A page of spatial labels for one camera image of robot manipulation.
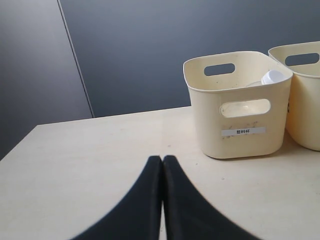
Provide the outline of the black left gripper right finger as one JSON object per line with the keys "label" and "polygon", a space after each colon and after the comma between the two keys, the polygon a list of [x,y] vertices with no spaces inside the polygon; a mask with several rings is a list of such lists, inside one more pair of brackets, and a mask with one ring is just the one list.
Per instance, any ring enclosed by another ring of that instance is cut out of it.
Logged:
{"label": "black left gripper right finger", "polygon": [[257,240],[196,189],[174,155],[163,159],[164,218],[168,240]]}

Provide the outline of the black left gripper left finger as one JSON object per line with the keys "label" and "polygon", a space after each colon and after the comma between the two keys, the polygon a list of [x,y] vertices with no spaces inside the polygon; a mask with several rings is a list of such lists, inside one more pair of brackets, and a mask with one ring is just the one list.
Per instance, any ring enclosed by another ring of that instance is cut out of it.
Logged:
{"label": "black left gripper left finger", "polygon": [[163,200],[163,163],[150,156],[120,202],[74,240],[157,240]]}

